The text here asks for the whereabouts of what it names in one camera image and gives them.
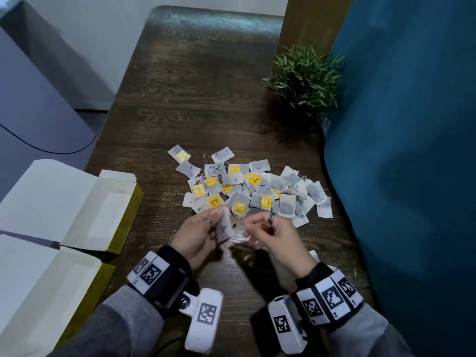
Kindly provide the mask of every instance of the wooden table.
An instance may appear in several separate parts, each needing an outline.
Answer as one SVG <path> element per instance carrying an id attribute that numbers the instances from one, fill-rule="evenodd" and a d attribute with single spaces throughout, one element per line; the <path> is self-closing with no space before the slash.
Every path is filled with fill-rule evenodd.
<path id="1" fill-rule="evenodd" d="M 151 13 L 87 167 L 96 175 L 101 169 L 134 173 L 145 194 L 122 254 L 112 261 L 117 271 L 104 298 L 126 282 L 147 251 L 167 244 L 191 214 L 169 202 L 173 194 L 189 191 L 187 178 L 167 154 L 176 144 L 199 167 L 204 154 L 229 146 L 234 163 L 268 159 L 272 172 L 280 174 L 289 165 L 327 189 L 320 125 L 281 106 L 260 82 L 271 69 L 281 23 L 280 17 L 179 7 Z M 372 303 L 366 272 L 332 197 L 335 217 L 319 218 L 314 209 L 299 233 L 308 249 L 341 268 Z M 181 202 L 181 196 L 174 201 Z M 199 271 L 201 287 L 225 296 L 211 355 L 259 356 L 250 318 L 294 288 L 293 278 L 271 263 L 276 266 L 264 252 L 232 255 L 223 248 Z M 185 316 L 168 320 L 158 344 L 185 335 L 188 324 Z M 173 355 L 179 345 L 161 357 Z"/>

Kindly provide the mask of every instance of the green plant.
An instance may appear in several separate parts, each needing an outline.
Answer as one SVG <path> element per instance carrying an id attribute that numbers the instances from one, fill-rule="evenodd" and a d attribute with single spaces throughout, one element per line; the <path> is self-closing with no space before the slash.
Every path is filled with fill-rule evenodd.
<path id="1" fill-rule="evenodd" d="M 318 56 L 312 46 L 293 46 L 275 56 L 275 75 L 262 81 L 297 110 L 309 116 L 326 115 L 324 108 L 337 108 L 340 77 L 337 69 L 343 58 L 328 60 L 327 55 Z"/>

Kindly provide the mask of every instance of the gray sleeve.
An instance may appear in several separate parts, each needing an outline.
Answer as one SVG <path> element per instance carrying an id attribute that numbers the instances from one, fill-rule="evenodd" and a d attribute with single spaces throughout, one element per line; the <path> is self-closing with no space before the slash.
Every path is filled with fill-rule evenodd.
<path id="1" fill-rule="evenodd" d="M 413 356 L 398 331 L 368 304 L 328 338 L 335 357 Z"/>
<path id="2" fill-rule="evenodd" d="M 96 308 L 76 336 L 49 357 L 150 356 L 163 324 L 149 301 L 123 286 Z"/>

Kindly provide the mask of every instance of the silver ring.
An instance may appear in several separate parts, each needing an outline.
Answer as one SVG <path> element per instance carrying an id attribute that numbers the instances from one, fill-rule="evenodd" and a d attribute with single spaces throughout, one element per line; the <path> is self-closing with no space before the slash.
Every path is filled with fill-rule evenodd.
<path id="1" fill-rule="evenodd" d="M 274 219 L 274 216 L 276 215 L 276 213 L 273 213 L 271 212 L 269 214 L 269 217 L 268 217 L 268 223 L 270 223 L 271 225 L 273 225 L 273 219 Z"/>

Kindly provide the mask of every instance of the open box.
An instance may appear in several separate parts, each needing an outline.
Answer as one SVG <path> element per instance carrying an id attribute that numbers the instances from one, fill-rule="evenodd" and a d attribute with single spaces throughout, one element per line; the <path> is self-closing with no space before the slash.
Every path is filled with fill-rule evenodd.
<path id="1" fill-rule="evenodd" d="M 0 356 L 44 357 L 92 314 L 115 267 L 0 234 Z"/>
<path id="2" fill-rule="evenodd" d="M 36 160 L 0 203 L 0 231 L 119 254 L 143 197 L 134 174 Z"/>

